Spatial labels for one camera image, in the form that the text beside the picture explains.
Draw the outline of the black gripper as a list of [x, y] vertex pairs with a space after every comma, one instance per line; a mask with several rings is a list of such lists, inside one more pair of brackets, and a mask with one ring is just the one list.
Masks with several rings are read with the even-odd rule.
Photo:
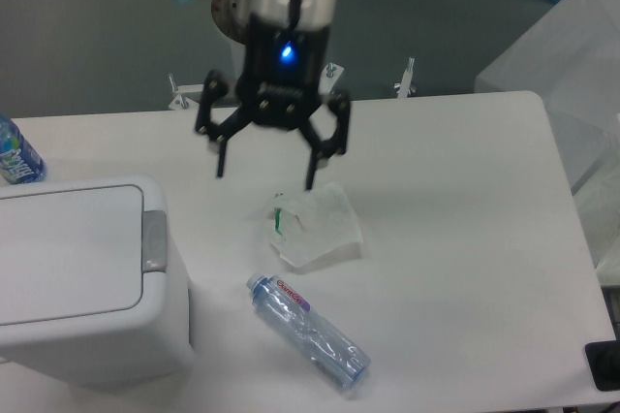
[[335, 117], [334, 131], [322, 139], [310, 120], [319, 107], [319, 81], [324, 68], [328, 26], [315, 30], [290, 29], [251, 15], [241, 76], [235, 93], [240, 106], [224, 121], [212, 118], [214, 104], [227, 96], [224, 75], [211, 70], [203, 82], [195, 132], [207, 136], [218, 154], [216, 176], [224, 176], [228, 141], [250, 122], [291, 131], [298, 129], [310, 147], [304, 187], [311, 190], [319, 165], [348, 149], [351, 98], [336, 89], [327, 96], [327, 109]]

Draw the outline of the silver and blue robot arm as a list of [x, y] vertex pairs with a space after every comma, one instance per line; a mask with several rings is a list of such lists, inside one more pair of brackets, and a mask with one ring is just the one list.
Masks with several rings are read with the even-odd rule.
[[218, 176], [229, 140], [249, 124], [301, 134], [310, 147], [306, 189], [323, 163], [346, 153], [349, 94], [320, 92], [335, 6], [336, 0], [231, 0], [245, 47], [242, 70], [235, 83], [217, 70], [207, 74], [195, 123], [218, 154]]

